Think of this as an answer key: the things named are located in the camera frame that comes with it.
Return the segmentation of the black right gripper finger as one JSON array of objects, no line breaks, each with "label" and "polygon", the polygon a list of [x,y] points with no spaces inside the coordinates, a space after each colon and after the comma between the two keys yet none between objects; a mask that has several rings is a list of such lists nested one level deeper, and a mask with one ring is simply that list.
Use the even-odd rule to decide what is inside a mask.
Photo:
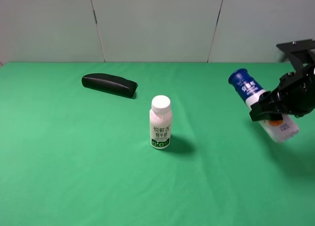
[{"label": "black right gripper finger", "polygon": [[274,104],[263,104],[260,102],[251,105],[250,117],[253,122],[269,120],[280,121],[283,120],[282,113]]},{"label": "black right gripper finger", "polygon": [[265,91],[259,96],[259,103],[274,103],[277,101],[277,92]]}]

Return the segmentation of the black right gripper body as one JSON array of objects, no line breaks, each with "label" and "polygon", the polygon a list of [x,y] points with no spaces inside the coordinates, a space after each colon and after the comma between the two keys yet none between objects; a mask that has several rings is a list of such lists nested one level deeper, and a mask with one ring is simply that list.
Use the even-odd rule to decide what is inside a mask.
[{"label": "black right gripper body", "polygon": [[278,113],[295,117],[311,113],[315,108],[315,66],[283,75],[272,91],[272,98]]}]

